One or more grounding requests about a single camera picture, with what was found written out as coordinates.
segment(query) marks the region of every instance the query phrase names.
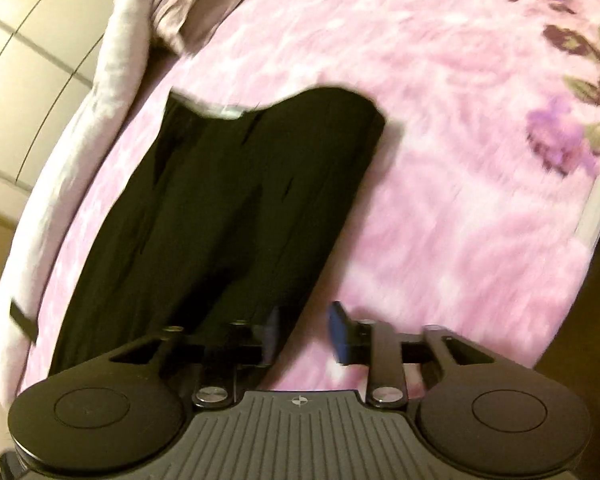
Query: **fuzzy pink fabric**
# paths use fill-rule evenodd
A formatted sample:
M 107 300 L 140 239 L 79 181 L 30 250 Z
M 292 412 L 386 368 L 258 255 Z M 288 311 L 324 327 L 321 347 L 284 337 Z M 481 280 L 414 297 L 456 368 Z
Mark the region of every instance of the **fuzzy pink fabric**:
M 46 377 L 91 243 L 172 87 L 256 106 L 343 84 L 390 120 L 270 387 L 361 385 L 364 370 L 332 357 L 331 300 L 403 332 L 445 325 L 533 365 L 591 256 L 573 232 L 592 178 L 555 139 L 600 133 L 599 26 L 600 0 L 246 0 L 197 56 L 150 76 L 64 240 L 22 388 Z M 534 138 L 551 145 L 540 154 L 551 169 Z

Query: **tiled floor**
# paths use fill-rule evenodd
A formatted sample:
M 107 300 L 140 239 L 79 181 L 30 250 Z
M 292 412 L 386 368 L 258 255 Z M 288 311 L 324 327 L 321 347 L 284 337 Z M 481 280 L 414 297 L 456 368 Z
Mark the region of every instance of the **tiled floor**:
M 576 302 L 536 369 L 587 402 L 594 431 L 576 473 L 600 480 L 600 241 Z

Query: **black cloth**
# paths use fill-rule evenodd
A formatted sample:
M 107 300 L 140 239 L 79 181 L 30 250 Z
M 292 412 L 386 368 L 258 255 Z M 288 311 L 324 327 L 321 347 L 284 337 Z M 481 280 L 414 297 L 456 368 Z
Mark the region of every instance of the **black cloth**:
M 318 279 L 384 127 L 368 99 L 304 91 L 234 120 L 171 94 L 157 139 L 96 237 L 50 373 L 167 325 L 232 320 L 286 338 Z

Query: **pink bedsheet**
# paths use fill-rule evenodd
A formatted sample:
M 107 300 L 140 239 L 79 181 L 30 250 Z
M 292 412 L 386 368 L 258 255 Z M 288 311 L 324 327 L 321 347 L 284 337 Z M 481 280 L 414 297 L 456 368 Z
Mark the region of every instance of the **pink bedsheet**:
M 597 81 L 600 62 L 552 44 L 551 24 L 594 40 L 600 0 L 246 0 L 199 54 L 152 76 L 64 240 L 21 389 L 46 377 L 91 243 L 172 87 L 255 106 L 343 84 L 390 121 L 269 386 L 360 386 L 363 371 L 331 356 L 324 314 L 335 299 L 354 316 L 404 332 L 445 325 L 533 365 L 589 264 L 573 232 L 592 179 L 545 170 L 527 116 L 560 100 L 573 121 L 600 122 L 600 106 L 564 80 Z

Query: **silver bolt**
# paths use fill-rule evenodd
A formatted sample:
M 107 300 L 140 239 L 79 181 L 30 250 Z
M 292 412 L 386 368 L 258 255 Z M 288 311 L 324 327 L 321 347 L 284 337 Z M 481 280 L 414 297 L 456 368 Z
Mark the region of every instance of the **silver bolt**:
M 397 402 L 404 397 L 398 388 L 392 386 L 381 386 L 380 388 L 376 388 L 371 395 L 378 402 Z
M 196 393 L 196 397 L 199 400 L 202 402 L 208 402 L 210 404 L 222 402 L 228 396 L 229 394 L 226 392 L 226 390 L 220 386 L 205 386 L 204 388 L 200 388 Z

